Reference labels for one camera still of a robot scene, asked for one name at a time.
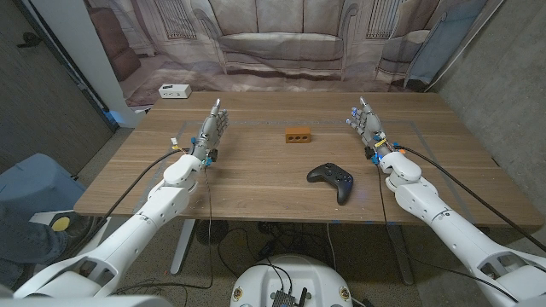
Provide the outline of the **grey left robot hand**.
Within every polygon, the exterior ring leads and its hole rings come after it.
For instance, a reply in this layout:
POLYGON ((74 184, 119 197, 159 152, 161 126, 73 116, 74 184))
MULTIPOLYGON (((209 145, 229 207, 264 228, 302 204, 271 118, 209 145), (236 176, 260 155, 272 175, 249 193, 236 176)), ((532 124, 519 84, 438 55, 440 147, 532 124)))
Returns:
POLYGON ((229 116, 226 109, 221 108, 218 98, 212 106, 210 114, 203 121, 196 137, 192 139, 192 148, 189 153, 198 158, 203 165, 209 166, 218 158, 218 144, 229 125, 229 116))

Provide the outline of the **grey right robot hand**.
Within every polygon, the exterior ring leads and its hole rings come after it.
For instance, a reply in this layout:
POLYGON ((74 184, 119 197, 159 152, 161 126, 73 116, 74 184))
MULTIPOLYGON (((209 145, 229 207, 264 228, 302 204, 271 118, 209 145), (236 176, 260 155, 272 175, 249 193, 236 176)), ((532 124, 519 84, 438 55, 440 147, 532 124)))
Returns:
POLYGON ((394 151, 394 148, 387 140, 380 119, 370 104, 363 96, 359 97, 359 103, 359 107, 351 109, 351 117, 346 123, 360 135, 366 159, 378 165, 386 155, 394 151))

